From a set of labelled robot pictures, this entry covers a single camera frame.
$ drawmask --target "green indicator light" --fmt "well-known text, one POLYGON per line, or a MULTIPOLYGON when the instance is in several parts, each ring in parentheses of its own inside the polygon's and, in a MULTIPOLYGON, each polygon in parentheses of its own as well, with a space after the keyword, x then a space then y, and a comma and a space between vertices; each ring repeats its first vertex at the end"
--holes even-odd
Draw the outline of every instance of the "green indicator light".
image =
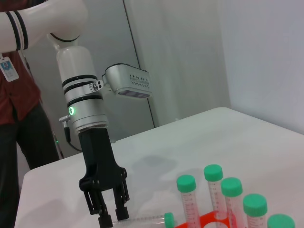
POLYGON ((70 112, 70 115, 73 115, 74 112, 75 112, 74 108, 73 108, 73 107, 70 107, 70 108, 69 108, 69 112, 70 112))

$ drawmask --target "black ring band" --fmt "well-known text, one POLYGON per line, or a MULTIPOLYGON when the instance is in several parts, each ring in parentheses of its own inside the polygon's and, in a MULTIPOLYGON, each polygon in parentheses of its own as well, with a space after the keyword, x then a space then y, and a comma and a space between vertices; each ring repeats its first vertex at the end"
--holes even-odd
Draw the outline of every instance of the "black ring band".
POLYGON ((17 16, 17 18, 19 20, 19 23, 21 25, 21 29, 22 29, 22 33, 23 33, 23 39, 24 39, 24 48, 23 48, 23 50, 26 50, 29 47, 29 42, 28 42, 29 38, 28 38, 27 29, 25 27, 24 21, 23 21, 21 15, 19 14, 19 12, 18 11, 14 11, 14 13, 16 14, 16 16, 17 16))
POLYGON ((67 107, 79 102, 79 101, 85 101, 89 99, 103 99, 101 95, 89 95, 89 96, 82 96, 76 99, 71 100, 69 103, 67 103, 67 107))
POLYGON ((6 12, 6 15, 9 17, 11 26, 13 27, 13 30, 14 30, 15 39, 16 39, 16 51, 20 51, 20 49, 21 49, 21 42, 20 42, 20 36, 19 36, 19 33, 18 33, 16 22, 15 22, 15 20, 14 20, 14 18, 11 15, 10 12, 6 12))
POLYGON ((78 82, 78 83, 75 83, 75 84, 72 84, 72 85, 68 86, 67 88, 65 88, 65 90, 63 92, 64 92, 64 94, 66 94, 71 89, 75 89, 77 87, 85 86, 85 85, 90 84, 90 83, 94 83, 94 82, 92 82, 92 81, 90 81, 90 82, 78 82))
POLYGON ((77 40, 77 39, 80 37, 80 36, 78 36, 78 37, 76 37, 75 39, 66 40, 66 39, 61 39, 61 38, 55 36, 53 33, 50 33, 50 34, 52 35, 52 37, 54 37, 55 39, 57 39, 57 40, 59 40, 59 41, 61 41, 61 42, 73 42, 73 41, 77 40))
POLYGON ((63 83, 62 83, 62 88, 67 84, 67 83, 70 83, 70 82, 73 82, 73 81, 76 81, 76 80, 79 80, 79 79, 96 79, 98 80, 98 78, 94 75, 80 75, 80 76, 75 76, 75 77, 71 77, 71 78, 68 78, 67 80, 65 80, 63 83))

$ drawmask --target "test tube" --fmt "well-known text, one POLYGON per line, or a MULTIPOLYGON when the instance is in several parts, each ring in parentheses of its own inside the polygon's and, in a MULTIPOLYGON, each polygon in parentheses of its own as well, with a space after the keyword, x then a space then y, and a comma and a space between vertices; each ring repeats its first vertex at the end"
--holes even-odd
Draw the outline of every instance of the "test tube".
POLYGON ((225 178, 221 183, 225 196, 230 228, 244 228, 242 183, 238 178, 225 178))
POLYGON ((208 181, 209 192, 215 218, 224 220, 227 218, 227 208, 225 196, 221 191, 221 180, 223 179, 223 170, 219 165, 208 165, 204 169, 205 179, 208 181))
POLYGON ((249 194, 243 200, 244 212, 247 214, 248 228, 267 228, 267 201, 260 194, 249 194))
POLYGON ((195 197, 196 183, 194 177, 182 175, 177 179, 176 183, 177 189, 181 193, 188 228, 200 228, 200 215, 195 197))
POLYGON ((130 218, 113 222, 114 228, 174 228, 175 221, 172 213, 165 213, 164 215, 130 218))
POLYGON ((268 228, 295 228, 294 220, 288 215, 276 214, 269 217, 268 228))

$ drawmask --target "id badge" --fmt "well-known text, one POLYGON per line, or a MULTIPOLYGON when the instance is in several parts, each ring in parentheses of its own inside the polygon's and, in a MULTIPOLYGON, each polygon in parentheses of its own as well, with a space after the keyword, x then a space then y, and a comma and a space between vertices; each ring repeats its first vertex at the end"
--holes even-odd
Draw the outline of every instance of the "id badge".
POLYGON ((19 75, 9 57, 0 58, 0 69, 8 82, 19 78, 19 75))

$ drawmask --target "camera vent grille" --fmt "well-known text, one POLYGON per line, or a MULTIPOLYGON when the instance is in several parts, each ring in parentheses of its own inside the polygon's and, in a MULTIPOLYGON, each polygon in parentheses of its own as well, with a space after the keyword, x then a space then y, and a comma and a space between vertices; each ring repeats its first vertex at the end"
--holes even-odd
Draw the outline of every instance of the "camera vent grille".
POLYGON ((130 75, 130 80, 133 85, 150 88, 149 81, 146 78, 130 75))

